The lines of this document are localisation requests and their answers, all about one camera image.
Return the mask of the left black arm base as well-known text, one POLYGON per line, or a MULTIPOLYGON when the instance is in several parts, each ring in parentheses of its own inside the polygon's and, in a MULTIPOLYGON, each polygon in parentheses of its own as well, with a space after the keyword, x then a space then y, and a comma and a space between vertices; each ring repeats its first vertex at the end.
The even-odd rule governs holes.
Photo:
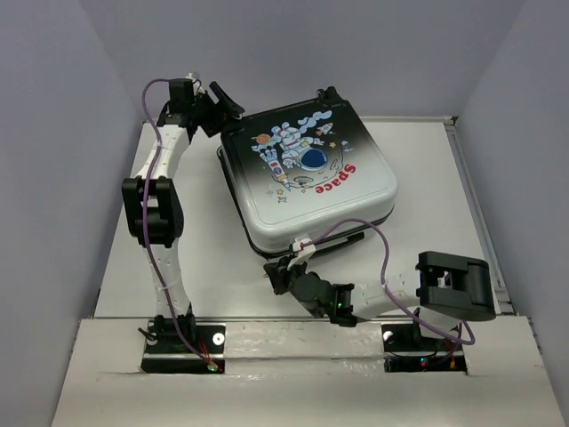
POLYGON ((161 375, 221 375, 225 373, 226 325, 201 323, 196 326, 196 338, 191 351, 172 326, 158 332, 152 322, 138 328, 144 337, 140 369, 146 374, 161 375))

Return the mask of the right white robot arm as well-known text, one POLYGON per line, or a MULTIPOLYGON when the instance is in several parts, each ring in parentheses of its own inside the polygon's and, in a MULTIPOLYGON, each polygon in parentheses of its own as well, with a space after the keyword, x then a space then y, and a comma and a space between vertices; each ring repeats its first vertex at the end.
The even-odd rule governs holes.
POLYGON ((460 338, 453 329, 470 332, 470 323, 496 318, 490 268, 477 258, 427 251, 411 270, 366 285, 333 284, 292 254, 263 269, 276 295, 291 295, 313 318, 333 325, 355 327, 400 309, 414 321, 409 337, 421 349, 441 338, 472 345, 473 336, 460 338))

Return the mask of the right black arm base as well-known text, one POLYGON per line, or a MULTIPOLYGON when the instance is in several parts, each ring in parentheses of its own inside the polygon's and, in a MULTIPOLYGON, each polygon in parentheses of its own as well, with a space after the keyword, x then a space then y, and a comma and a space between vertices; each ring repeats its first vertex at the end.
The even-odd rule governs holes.
POLYGON ((420 335, 415 323, 382 326, 384 370, 395 373, 466 373, 462 346, 445 338, 420 335))

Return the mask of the black white space suitcase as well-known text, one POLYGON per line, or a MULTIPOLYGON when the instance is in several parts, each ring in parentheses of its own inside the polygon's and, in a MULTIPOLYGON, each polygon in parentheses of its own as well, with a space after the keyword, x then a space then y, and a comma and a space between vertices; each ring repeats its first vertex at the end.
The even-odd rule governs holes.
POLYGON ((396 205, 398 182, 379 145, 336 88, 225 125, 218 157, 251 249, 288 254, 356 218, 379 225, 396 205))

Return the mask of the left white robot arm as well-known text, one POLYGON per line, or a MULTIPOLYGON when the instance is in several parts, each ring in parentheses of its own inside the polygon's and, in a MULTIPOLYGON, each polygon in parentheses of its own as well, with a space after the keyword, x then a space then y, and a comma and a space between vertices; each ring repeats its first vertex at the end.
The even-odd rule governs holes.
POLYGON ((217 82, 204 88, 194 74, 165 79, 169 99, 158 118, 146 115, 154 133, 141 169, 122 182, 121 193, 130 234, 147 256, 156 293, 154 330, 148 339, 163 338, 178 351, 193 351, 196 322, 183 285, 179 240, 184 213, 174 185, 181 158, 196 131, 208 137, 241 118, 244 108, 217 82))

